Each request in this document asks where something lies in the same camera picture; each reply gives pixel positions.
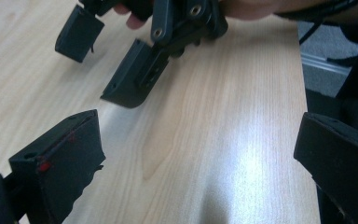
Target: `human hand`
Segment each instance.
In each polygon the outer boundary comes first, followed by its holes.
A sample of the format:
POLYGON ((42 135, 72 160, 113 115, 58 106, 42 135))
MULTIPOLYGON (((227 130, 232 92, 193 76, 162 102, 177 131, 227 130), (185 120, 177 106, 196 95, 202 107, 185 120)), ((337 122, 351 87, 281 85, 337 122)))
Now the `human hand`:
MULTIPOLYGON (((321 4, 328 0, 220 0, 219 5, 225 16, 240 20, 258 20, 276 12, 299 10, 321 4)), ((130 11, 122 4, 114 7, 117 14, 124 15, 130 11)), ((130 15, 127 26, 138 29, 145 24, 134 15, 130 15)))

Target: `finger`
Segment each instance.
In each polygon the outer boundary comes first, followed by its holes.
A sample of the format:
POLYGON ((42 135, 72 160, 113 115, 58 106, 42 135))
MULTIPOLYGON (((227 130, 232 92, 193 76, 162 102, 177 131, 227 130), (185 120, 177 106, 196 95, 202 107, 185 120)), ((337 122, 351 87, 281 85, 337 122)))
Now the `finger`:
POLYGON ((132 29, 136 30, 141 28, 143 25, 145 25, 145 21, 140 21, 138 18, 136 18, 135 15, 131 14, 129 19, 127 20, 127 26, 132 29))
POLYGON ((279 4, 249 4, 241 0, 223 0, 219 6, 225 16, 247 21, 266 17, 279 8, 279 4))
POLYGON ((113 10, 118 14, 118 15, 125 15, 127 13, 130 12, 129 9, 127 9, 124 5, 122 4, 118 4, 115 7, 113 7, 113 10))

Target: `wire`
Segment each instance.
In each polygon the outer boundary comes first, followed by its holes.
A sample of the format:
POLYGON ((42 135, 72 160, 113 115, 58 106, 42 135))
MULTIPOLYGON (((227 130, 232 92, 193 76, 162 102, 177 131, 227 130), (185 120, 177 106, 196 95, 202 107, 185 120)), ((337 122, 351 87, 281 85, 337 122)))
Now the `wire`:
POLYGON ((301 37, 300 45, 302 45, 313 33, 322 25, 322 22, 315 22, 312 27, 301 37))

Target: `wooden table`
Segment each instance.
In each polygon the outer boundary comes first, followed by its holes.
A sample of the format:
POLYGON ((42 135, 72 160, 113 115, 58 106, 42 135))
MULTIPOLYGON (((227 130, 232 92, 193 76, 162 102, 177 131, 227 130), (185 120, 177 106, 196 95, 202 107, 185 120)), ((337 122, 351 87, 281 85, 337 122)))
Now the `wooden table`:
POLYGON ((306 101, 296 25, 229 21, 172 60, 141 106, 99 99, 135 37, 109 13, 83 63, 54 51, 76 1, 0 1, 0 173, 56 123, 97 108, 107 160, 66 223, 318 223, 293 159, 306 101))

